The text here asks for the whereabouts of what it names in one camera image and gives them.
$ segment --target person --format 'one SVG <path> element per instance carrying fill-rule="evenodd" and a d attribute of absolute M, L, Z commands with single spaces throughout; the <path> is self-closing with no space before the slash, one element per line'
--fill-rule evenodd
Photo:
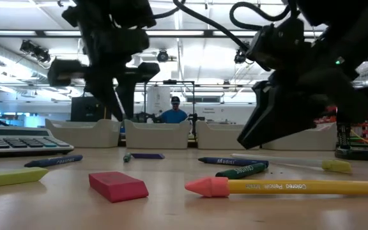
<path fill-rule="evenodd" d="M 180 123 L 185 121 L 187 118 L 187 114 L 182 111 L 180 106 L 180 99 L 178 96 L 174 96 L 171 98 L 172 109 L 165 111 L 161 114 L 160 118 L 163 123 Z"/>

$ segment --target blue shirt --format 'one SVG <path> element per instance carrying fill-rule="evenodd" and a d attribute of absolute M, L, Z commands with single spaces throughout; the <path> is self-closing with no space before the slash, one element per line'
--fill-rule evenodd
<path fill-rule="evenodd" d="M 160 117 L 164 123 L 180 123 L 186 120 L 187 114 L 181 109 L 170 109 L 163 112 Z"/>

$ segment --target pink rectangular eraser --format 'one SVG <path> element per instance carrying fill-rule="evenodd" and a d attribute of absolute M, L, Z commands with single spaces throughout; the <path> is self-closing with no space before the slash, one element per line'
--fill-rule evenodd
<path fill-rule="evenodd" d="M 121 172 L 99 172 L 89 174 L 90 187 L 110 202 L 128 201 L 148 196 L 143 181 Z"/>

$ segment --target eraser cap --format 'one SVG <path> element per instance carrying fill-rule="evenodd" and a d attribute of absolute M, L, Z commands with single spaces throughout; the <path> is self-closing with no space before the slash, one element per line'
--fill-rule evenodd
<path fill-rule="evenodd" d="M 338 173 L 351 173 L 351 164 L 341 160 L 324 160 L 322 169 Z"/>
<path fill-rule="evenodd" d="M 228 178 L 206 177 L 185 184 L 185 189 L 205 197 L 229 196 Z"/>

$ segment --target table surface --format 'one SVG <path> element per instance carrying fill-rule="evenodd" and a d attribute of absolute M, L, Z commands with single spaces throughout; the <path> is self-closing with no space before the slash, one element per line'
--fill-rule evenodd
<path fill-rule="evenodd" d="M 132 159 L 127 152 L 163 153 L 163 160 Z M 334 158 L 332 152 L 76 149 L 83 160 L 49 167 L 39 182 L 0 187 L 0 229 L 368 229 L 368 196 L 231 195 L 202 198 L 184 189 L 188 181 L 232 168 L 198 162 L 230 153 Z M 46 157 L 0 158 L 0 171 Z M 271 164 L 253 179 L 368 180 L 368 162 L 352 162 L 354 173 Z M 88 174 L 119 171 L 143 180 L 149 197 L 110 203 L 89 187 Z"/>

